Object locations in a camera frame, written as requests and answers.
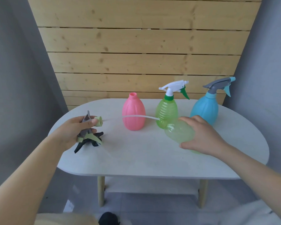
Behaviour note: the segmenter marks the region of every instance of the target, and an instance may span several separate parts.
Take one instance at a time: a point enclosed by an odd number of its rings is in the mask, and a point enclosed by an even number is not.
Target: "green spray bottle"
[[[179,80],[159,88],[159,90],[166,91],[164,99],[160,101],[155,112],[155,117],[160,119],[156,121],[160,128],[164,129],[168,120],[178,118],[178,107],[174,100],[174,92],[181,92],[185,98],[189,99],[185,91],[186,84],[188,84],[188,81]]]

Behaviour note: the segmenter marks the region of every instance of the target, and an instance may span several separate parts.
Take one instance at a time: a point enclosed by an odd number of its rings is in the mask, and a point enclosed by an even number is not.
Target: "spray bottle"
[[[216,91],[218,89],[223,89],[226,94],[231,97],[229,86],[231,82],[235,81],[235,77],[226,77],[223,79],[215,80],[203,87],[209,88],[206,95],[200,98],[191,110],[191,115],[199,115],[205,119],[210,125],[213,125],[217,119],[218,115],[218,104],[216,101]]]
[[[159,88],[159,90],[166,91],[165,97],[158,104],[155,113],[155,117],[160,119],[156,121],[160,128],[164,129],[167,126],[166,120],[178,118],[178,107],[174,101],[174,92],[181,92],[185,98],[189,99],[185,92],[186,84],[188,84],[188,81],[179,80]]]

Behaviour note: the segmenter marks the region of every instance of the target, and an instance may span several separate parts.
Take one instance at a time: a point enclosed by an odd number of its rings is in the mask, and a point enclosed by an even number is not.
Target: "table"
[[[66,113],[49,134],[66,120],[76,116],[102,116],[103,144],[84,145],[77,154],[65,151],[58,168],[75,175],[98,176],[98,201],[104,204],[104,192],[198,194],[199,207],[206,201],[208,179],[239,179],[220,160],[179,148],[153,119],[146,119],[139,131],[127,130],[122,122],[122,107],[126,99],[101,99],[83,104]],[[180,116],[189,116],[196,100],[175,100]],[[142,99],[146,115],[154,116],[159,99]],[[214,124],[217,132],[229,144],[266,164],[269,147],[261,132],[240,114],[219,106]]]

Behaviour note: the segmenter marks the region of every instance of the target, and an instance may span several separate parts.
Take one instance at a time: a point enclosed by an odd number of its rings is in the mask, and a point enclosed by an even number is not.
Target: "person's left hand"
[[[58,141],[64,151],[70,149],[77,142],[77,135],[81,130],[92,128],[98,123],[98,120],[94,119],[95,116],[90,116],[92,120],[81,122],[84,117],[85,116],[74,117],[67,120],[48,137]]]

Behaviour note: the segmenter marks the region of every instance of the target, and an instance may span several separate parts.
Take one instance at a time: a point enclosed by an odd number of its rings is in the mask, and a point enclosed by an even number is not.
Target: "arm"
[[[98,120],[66,121],[46,137],[19,168],[0,186],[0,225],[31,225],[62,153],[72,147],[82,129]]]
[[[183,142],[181,148],[212,155],[231,167],[281,218],[281,175],[226,143],[200,116],[181,117],[196,134],[192,141]]]

